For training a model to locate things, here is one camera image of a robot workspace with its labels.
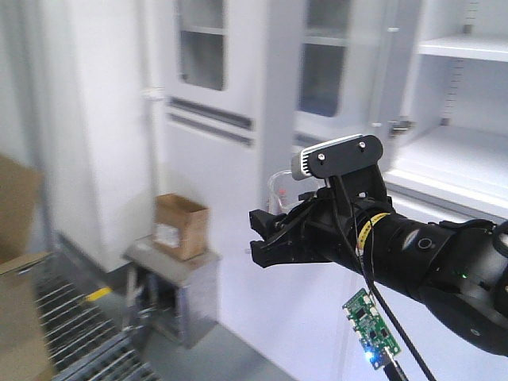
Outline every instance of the cabinet shelf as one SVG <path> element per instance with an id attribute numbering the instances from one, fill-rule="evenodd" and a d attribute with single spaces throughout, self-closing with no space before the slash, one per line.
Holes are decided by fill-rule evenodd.
<path id="1" fill-rule="evenodd" d="M 216 36 L 224 36 L 224 28 L 214 28 L 210 26 L 199 26 L 199 25 L 182 25 L 182 31 L 191 33 L 202 33 L 202 34 L 214 34 Z"/>
<path id="2" fill-rule="evenodd" d="M 418 52 L 431 56 L 508 62 L 508 37 L 456 34 L 422 41 Z"/>
<path id="3" fill-rule="evenodd" d="M 439 126 L 399 148 L 384 178 L 408 189 L 471 207 L 508 215 L 508 137 Z"/>
<path id="4" fill-rule="evenodd" d="M 345 47 L 348 40 L 345 33 L 330 28 L 311 28 L 306 30 L 304 44 L 342 46 Z"/>

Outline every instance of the yellow label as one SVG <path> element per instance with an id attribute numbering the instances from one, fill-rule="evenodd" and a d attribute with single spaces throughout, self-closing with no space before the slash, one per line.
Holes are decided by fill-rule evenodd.
<path id="1" fill-rule="evenodd" d="M 104 295 L 108 295 L 112 290 L 109 287 L 99 288 L 97 291 L 92 292 L 88 296 L 85 297 L 87 302 L 94 302 L 97 299 L 102 298 Z"/>
<path id="2" fill-rule="evenodd" d="M 374 217 L 371 218 L 370 221 L 367 221 L 364 225 L 364 227 L 360 230 L 360 234 L 358 235 L 358 248 L 360 250 L 363 250 L 365 247 L 365 242 L 367 242 L 367 237 L 370 234 L 372 228 L 375 224 L 379 222 L 383 217 L 386 217 L 389 215 L 389 213 L 380 213 L 376 214 Z"/>

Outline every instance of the open cardboard box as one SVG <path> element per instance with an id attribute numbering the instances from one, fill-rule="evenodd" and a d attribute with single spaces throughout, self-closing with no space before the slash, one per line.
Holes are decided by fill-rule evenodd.
<path id="1" fill-rule="evenodd" d="M 26 254 L 41 175 L 0 155 L 0 379 L 54 376 L 30 274 L 47 253 Z"/>

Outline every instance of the green circuit board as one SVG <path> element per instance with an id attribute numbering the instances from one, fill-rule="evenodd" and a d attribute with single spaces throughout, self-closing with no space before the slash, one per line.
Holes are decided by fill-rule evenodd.
<path id="1" fill-rule="evenodd" d="M 374 369 L 391 362 L 391 356 L 400 353 L 400 347 L 391 335 L 383 318 L 366 290 L 362 288 L 342 306 L 353 330 Z"/>

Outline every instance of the metal stand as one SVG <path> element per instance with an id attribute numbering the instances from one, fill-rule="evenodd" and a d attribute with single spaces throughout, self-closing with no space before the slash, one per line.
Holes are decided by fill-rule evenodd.
<path id="1" fill-rule="evenodd" d="M 124 330 L 140 333 L 152 327 L 191 348 L 217 324 L 216 253 L 178 261 L 145 237 L 125 258 L 131 264 Z"/>

